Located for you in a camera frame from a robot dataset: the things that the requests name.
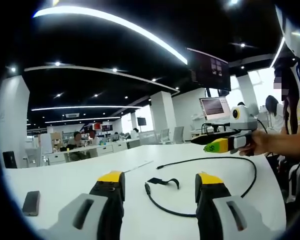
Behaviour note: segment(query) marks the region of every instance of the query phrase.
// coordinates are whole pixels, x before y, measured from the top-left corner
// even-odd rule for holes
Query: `smartphone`
[[[39,191],[29,191],[26,194],[22,212],[26,216],[38,216],[39,214],[39,199],[40,192]]]

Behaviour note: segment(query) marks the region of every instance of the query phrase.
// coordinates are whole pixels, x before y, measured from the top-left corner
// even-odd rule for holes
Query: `black strap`
[[[175,178],[170,179],[169,181],[162,181],[162,179],[159,178],[151,178],[150,180],[148,180],[148,183],[152,183],[152,184],[161,184],[161,185],[167,185],[169,182],[175,182],[176,187],[179,189],[179,181]]]

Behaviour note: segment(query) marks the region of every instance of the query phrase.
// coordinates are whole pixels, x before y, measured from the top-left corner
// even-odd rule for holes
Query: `black hair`
[[[298,131],[298,117],[297,108],[299,101],[299,88],[297,80],[291,68],[288,65],[279,65],[274,70],[274,75],[280,78],[278,81],[281,83],[281,89],[288,89],[287,95],[282,95],[283,104],[283,117],[285,123],[285,130],[288,134],[296,134]],[[288,120],[290,119],[291,132],[288,129]]]
[[[274,96],[269,95],[265,100],[265,108],[270,114],[277,116],[278,103],[278,100]]]
[[[80,134],[80,132],[79,132],[79,131],[75,131],[75,132],[73,133],[73,136],[76,137],[77,134]]]

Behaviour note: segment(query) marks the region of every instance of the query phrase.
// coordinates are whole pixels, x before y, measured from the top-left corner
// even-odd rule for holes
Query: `black ceiling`
[[[57,6],[75,5],[104,11],[153,33],[187,58],[186,48],[196,49],[228,62],[247,57],[273,54],[281,39],[274,6],[269,0],[160,1],[140,0],[60,0]],[[23,69],[63,64],[125,70],[129,75],[151,80],[187,92],[198,86],[189,78],[187,66],[170,52],[148,38],[104,19],[87,15],[23,16],[22,25],[14,33],[7,66],[15,64],[29,90],[28,118],[36,126],[45,121],[59,121],[61,110],[31,112],[33,108],[78,105],[129,105],[166,88],[140,80],[109,73],[79,69]],[[231,43],[244,42],[247,47]],[[137,104],[148,104],[145,99]],[[85,117],[113,115],[118,109],[89,110]]]

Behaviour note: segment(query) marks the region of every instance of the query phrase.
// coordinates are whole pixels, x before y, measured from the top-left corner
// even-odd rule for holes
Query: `window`
[[[145,126],[137,126],[137,128],[140,130],[142,130],[142,132],[146,132],[146,131],[153,131],[154,130],[154,125],[152,123],[152,116],[151,116],[151,110],[150,110],[150,105],[144,106],[143,108],[139,108],[135,111],[135,117],[136,118],[145,118]]]
[[[121,118],[122,132],[124,134],[130,133],[132,131],[132,122],[131,122],[131,114],[128,113],[123,115]]]
[[[230,77],[231,91],[225,97],[229,108],[233,108],[238,105],[240,102],[244,102],[244,97],[242,96],[239,82],[236,76]],[[210,94],[212,98],[219,97],[218,90],[210,88]]]
[[[274,96],[281,103],[281,89],[274,89],[275,69],[263,68],[248,72],[253,85],[258,107],[266,104],[266,98],[269,95]]]

